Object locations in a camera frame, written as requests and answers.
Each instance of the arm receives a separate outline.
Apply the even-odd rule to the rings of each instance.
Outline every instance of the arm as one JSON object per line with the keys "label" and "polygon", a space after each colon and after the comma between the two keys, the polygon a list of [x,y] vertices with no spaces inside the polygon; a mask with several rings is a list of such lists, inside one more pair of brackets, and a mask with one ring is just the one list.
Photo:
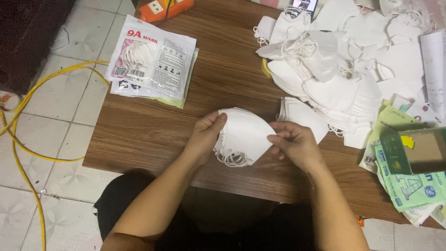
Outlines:
{"label": "arm", "polygon": [[153,250],[172,221],[194,173],[205,163],[226,123],[213,112],[199,120],[181,155],[124,211],[101,251]]}
{"label": "arm", "polygon": [[311,129],[292,122],[272,122],[279,132],[269,135],[273,153],[284,154],[310,177],[316,247],[324,251],[369,251],[365,236],[325,164]]}

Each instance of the person's left hand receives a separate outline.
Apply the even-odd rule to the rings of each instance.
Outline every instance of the person's left hand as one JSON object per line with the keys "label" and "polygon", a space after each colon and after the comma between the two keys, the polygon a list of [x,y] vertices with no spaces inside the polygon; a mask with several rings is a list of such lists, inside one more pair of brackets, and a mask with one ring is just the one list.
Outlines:
{"label": "person's left hand", "polygon": [[203,165],[209,158],[226,120],[226,113],[219,115],[219,112],[215,111],[197,121],[183,153],[193,158],[198,165]]}

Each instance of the hand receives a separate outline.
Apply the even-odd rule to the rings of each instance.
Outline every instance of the hand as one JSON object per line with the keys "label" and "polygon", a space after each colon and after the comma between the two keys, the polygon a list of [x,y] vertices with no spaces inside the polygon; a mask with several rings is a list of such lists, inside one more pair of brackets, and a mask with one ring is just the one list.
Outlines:
{"label": "hand", "polygon": [[226,113],[219,115],[218,111],[215,111],[197,121],[183,153],[198,165],[203,165],[209,158],[226,120]]}
{"label": "hand", "polygon": [[321,163],[325,166],[310,128],[289,121],[271,122],[269,125],[278,130],[277,135],[269,135],[268,140],[274,144],[272,153],[278,155],[279,159],[283,159],[285,153],[296,166],[306,172]]}

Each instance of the person's right hand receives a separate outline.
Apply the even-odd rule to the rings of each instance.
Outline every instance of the person's right hand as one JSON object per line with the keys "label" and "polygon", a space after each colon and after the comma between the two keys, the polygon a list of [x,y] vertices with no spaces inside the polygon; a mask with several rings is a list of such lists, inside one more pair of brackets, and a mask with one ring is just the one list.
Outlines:
{"label": "person's right hand", "polygon": [[284,152],[292,162],[306,172],[314,166],[325,166],[324,159],[309,127],[294,122],[271,122],[277,135],[269,135],[268,140],[274,144],[272,153],[283,159]]}

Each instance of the electrical outlet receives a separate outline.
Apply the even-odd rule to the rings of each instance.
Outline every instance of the electrical outlet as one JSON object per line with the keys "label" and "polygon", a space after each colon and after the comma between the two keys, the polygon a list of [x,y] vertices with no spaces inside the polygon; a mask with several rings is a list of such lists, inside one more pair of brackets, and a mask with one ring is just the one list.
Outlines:
{"label": "electrical outlet", "polygon": [[161,4],[157,0],[149,3],[148,5],[154,14],[158,14],[164,10],[163,7],[161,7]]}

